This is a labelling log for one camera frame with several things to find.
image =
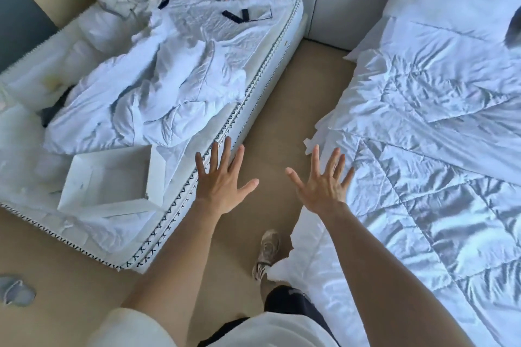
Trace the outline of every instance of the gray slipper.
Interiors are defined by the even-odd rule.
[[[16,276],[0,276],[0,299],[4,305],[18,307],[29,306],[36,296],[36,291]]]

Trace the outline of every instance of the sneaker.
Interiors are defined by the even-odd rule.
[[[252,271],[252,276],[255,281],[260,281],[275,261],[275,256],[280,247],[280,237],[277,231],[270,229],[265,232],[260,245],[261,250],[257,258],[257,263]]]

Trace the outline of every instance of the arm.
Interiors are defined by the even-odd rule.
[[[205,173],[201,154],[196,154],[199,183],[195,201],[158,258],[122,305],[154,318],[178,347],[186,344],[188,326],[217,222],[222,214],[241,203],[259,183],[256,179],[251,180],[237,189],[244,146],[239,147],[231,165],[230,148],[231,139],[227,137],[218,166],[218,146],[217,143],[212,145],[208,173]]]
[[[341,182],[344,165],[336,148],[321,175],[316,146],[307,184],[293,169],[286,173],[333,240],[371,346],[471,347],[443,305],[350,212],[345,198],[354,169]]]

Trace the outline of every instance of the forearm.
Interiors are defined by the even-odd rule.
[[[372,347],[472,346],[434,295],[338,202],[320,214]]]
[[[212,234],[219,219],[211,212],[204,204],[194,202],[122,305],[154,318],[178,347],[186,343]]]

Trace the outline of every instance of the person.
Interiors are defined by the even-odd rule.
[[[212,145],[208,173],[197,153],[199,184],[192,207],[121,308],[112,311],[92,335],[88,347],[185,347],[217,222],[259,184],[254,179],[237,188],[244,146],[231,162],[230,148],[231,140],[226,138],[219,164],[218,145]],[[337,148],[320,173],[316,147],[307,183],[291,168],[286,174],[304,206],[320,217],[333,240],[371,347],[472,346],[434,295],[350,212],[345,199],[355,171],[351,168],[341,180],[344,165],[345,155]],[[277,233],[265,233],[253,269],[265,312],[225,324],[199,346],[338,346],[303,291],[268,281],[266,271],[278,247]]]

